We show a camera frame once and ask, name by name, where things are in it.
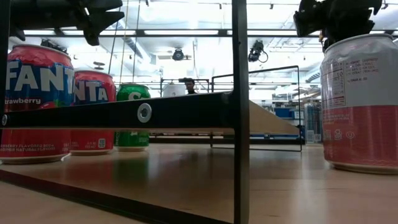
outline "person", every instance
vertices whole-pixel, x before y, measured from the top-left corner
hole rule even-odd
[[[188,94],[196,94],[194,89],[195,81],[192,78],[185,78],[184,82],[185,82],[185,87],[188,90]]]

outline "white and red soda can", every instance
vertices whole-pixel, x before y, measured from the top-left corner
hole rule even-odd
[[[106,73],[82,70],[75,73],[74,105],[116,101],[116,87]],[[100,155],[113,149],[114,131],[73,130],[72,155]]]
[[[336,168],[398,173],[397,58],[387,34],[352,37],[326,50],[323,145]]]
[[[36,45],[16,45],[8,55],[5,112],[41,110],[73,103],[75,71],[70,57]],[[70,150],[67,129],[5,129],[0,160],[9,164],[59,161]]]

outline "red soda can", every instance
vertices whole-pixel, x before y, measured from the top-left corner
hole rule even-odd
[[[74,105],[89,105],[116,101],[112,76],[91,70],[75,73]],[[113,149],[114,131],[73,130],[72,155],[101,155]]]
[[[5,112],[70,106],[75,71],[70,57],[36,45],[16,45],[8,55]],[[5,129],[0,160],[9,164],[59,161],[70,150],[67,129]]]

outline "sprite can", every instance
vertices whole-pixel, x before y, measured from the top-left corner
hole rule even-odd
[[[148,87],[135,83],[122,83],[116,101],[150,98]],[[147,131],[116,131],[115,145],[119,151],[143,151],[149,145]]]

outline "can lid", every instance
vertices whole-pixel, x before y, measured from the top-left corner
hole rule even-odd
[[[46,49],[46,50],[52,50],[52,51],[54,51],[54,52],[56,52],[56,53],[58,53],[58,54],[62,54],[62,55],[64,55],[64,56],[67,56],[67,57],[69,58],[69,60],[70,60],[69,55],[67,55],[67,54],[65,54],[65,53],[63,53],[63,52],[61,52],[61,51],[59,51],[59,50],[52,49],[52,48],[50,48],[50,47],[44,47],[44,46],[34,45],[34,44],[17,44],[17,45],[14,45],[14,46],[12,47],[12,49],[14,49],[14,48],[16,48],[16,47],[36,47],[36,48],[41,48],[41,49]]]
[[[148,86],[141,85],[141,84],[137,84],[137,83],[133,83],[133,82],[121,83],[120,85],[121,85],[121,86],[141,86],[141,87],[146,87],[146,88],[148,88]]]
[[[110,74],[104,73],[104,72],[99,72],[97,70],[90,70],[90,69],[86,69],[86,68],[84,68],[84,69],[75,69],[75,73],[79,73],[79,72],[95,72],[95,73],[99,73],[101,75],[107,75],[107,76],[109,76],[109,77],[111,77],[113,79],[113,77]]]
[[[331,49],[332,47],[336,47],[339,44],[342,44],[342,43],[345,43],[345,42],[348,42],[348,41],[352,41],[352,40],[367,38],[367,37],[388,37],[391,40],[393,40],[392,36],[389,35],[389,34],[363,34],[363,35],[357,35],[357,36],[350,37],[350,38],[347,38],[347,39],[344,39],[344,40],[341,40],[339,42],[336,42],[336,43],[332,44],[330,47],[328,47],[325,50],[325,54],[329,51],[329,49]]]

